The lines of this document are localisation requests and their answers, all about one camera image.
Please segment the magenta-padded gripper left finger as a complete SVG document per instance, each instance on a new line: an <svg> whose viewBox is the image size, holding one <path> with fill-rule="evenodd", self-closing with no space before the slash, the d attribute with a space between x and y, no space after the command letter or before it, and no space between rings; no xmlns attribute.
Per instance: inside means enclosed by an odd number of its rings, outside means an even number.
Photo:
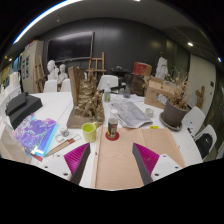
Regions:
<svg viewBox="0 0 224 224"><path fill-rule="evenodd" d="M42 168L63 179L78 185L90 155L90 144L83 144L65 155L56 155L45 163Z"/></svg>

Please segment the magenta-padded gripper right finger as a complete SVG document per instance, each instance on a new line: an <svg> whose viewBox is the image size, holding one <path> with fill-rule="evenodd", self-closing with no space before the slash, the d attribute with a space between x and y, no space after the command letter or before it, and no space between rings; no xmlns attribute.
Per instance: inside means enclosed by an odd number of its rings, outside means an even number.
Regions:
<svg viewBox="0 0 224 224"><path fill-rule="evenodd" d="M137 162L144 185L182 169L182 167L167 154L159 155L137 143L133 144L132 153Z"/></svg>

